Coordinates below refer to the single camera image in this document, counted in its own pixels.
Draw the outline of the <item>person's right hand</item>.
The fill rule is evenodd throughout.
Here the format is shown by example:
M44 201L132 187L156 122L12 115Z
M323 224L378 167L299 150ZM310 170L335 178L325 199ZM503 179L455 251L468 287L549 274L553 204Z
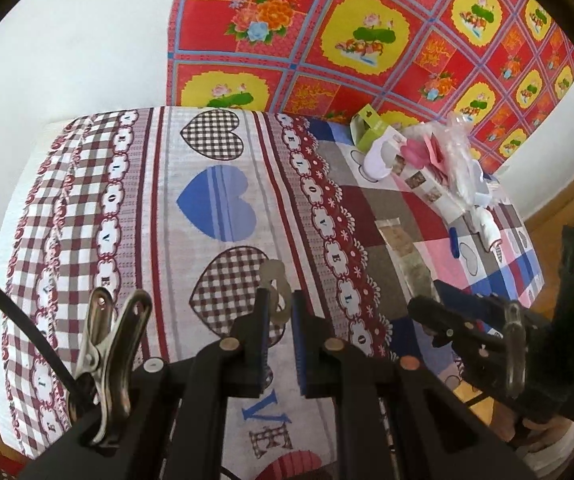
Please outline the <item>person's right hand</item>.
M515 442L518 456L539 479L556 478L574 457L574 422L565 417L519 422L515 412L494 402L489 428L505 443Z

